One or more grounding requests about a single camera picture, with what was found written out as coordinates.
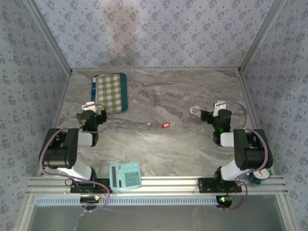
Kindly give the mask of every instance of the light blue calculator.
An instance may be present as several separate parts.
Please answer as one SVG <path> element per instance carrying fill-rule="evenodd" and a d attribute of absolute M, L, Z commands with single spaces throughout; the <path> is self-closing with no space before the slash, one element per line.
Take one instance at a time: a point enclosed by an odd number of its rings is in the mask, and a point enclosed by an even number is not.
<path fill-rule="evenodd" d="M 133 189 L 141 186 L 139 163 L 110 165 L 109 180 L 112 190 Z"/>

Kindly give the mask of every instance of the pressure gauge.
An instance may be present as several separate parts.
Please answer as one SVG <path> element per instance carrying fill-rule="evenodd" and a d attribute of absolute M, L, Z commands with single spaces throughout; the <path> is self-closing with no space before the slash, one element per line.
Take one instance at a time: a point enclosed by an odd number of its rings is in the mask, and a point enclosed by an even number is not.
<path fill-rule="evenodd" d="M 264 168 L 260 171 L 253 172 L 254 177 L 257 178 L 258 180 L 266 180 L 270 178 L 270 171 L 267 168 Z"/>

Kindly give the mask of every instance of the checkered cloth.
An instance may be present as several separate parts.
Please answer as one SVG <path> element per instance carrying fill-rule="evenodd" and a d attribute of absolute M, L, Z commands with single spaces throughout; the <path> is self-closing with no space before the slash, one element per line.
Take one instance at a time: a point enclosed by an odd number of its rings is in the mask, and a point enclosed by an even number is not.
<path fill-rule="evenodd" d="M 96 77 L 97 103 L 102 103 L 113 113 L 122 111 L 120 74 L 101 75 Z"/>

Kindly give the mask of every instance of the marble surface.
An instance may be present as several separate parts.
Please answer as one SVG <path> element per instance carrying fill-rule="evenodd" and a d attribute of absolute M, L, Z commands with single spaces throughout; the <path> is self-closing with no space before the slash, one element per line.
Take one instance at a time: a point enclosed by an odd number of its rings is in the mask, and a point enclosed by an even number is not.
<path fill-rule="evenodd" d="M 128 110 L 114 114 L 113 125 L 99 135 L 95 147 L 79 147 L 78 156 L 98 176 L 108 176 L 109 165 L 139 162 L 143 176 L 212 176 L 233 159 L 233 148 L 212 142 L 213 127 L 190 115 L 192 105 L 212 109 L 218 100 L 243 102 L 234 71 L 125 71 Z M 76 112 L 90 100 L 92 76 L 72 75 L 61 110 L 59 127 L 79 127 Z M 231 129 L 241 128 L 244 113 L 232 110 Z M 169 122 L 171 127 L 162 129 Z M 100 125 L 107 126 L 109 120 Z"/>

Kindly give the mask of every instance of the patterned wallpaper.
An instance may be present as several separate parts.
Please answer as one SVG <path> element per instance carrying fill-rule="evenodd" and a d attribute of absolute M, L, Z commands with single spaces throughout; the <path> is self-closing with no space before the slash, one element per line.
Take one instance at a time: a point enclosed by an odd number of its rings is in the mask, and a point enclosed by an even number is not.
<path fill-rule="evenodd" d="M 272 0 L 35 0 L 71 68 L 237 67 Z"/>
<path fill-rule="evenodd" d="M 0 1 L 0 230 L 13 229 L 67 75 L 22 0 Z"/>
<path fill-rule="evenodd" d="M 245 78 L 284 174 L 302 230 L 308 230 L 308 2 L 287 0 Z"/>

